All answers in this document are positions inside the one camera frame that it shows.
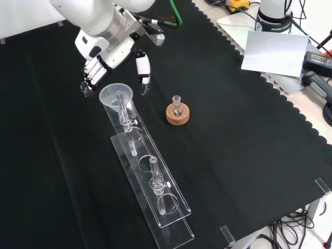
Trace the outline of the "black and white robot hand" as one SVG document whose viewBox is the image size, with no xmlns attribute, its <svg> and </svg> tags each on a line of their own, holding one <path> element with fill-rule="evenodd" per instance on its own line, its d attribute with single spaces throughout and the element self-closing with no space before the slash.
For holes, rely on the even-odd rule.
<svg viewBox="0 0 332 249">
<path fill-rule="evenodd" d="M 111 44 L 104 37 L 92 37 L 80 30 L 75 45 L 86 59 L 82 69 L 80 90 L 85 97 L 94 95 L 108 73 L 121 67 L 127 59 L 134 55 L 139 82 L 147 85 L 151 80 L 150 62 L 146 52 L 135 47 L 135 33 L 120 44 Z"/>
</svg>

